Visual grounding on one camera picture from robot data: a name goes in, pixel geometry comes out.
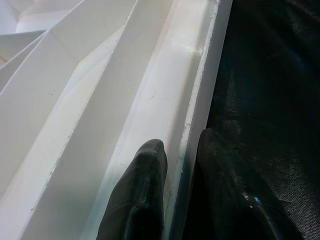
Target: black mesh fabric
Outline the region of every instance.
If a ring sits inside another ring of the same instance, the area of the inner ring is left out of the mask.
[[[304,239],[320,240],[320,1],[233,1],[207,127],[237,146]],[[203,203],[192,194],[186,226],[206,233]]]

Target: dark background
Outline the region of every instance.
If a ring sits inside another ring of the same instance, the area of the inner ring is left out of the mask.
[[[320,240],[319,0],[233,0],[207,127],[237,145],[304,239]],[[197,163],[183,239],[215,239]]]

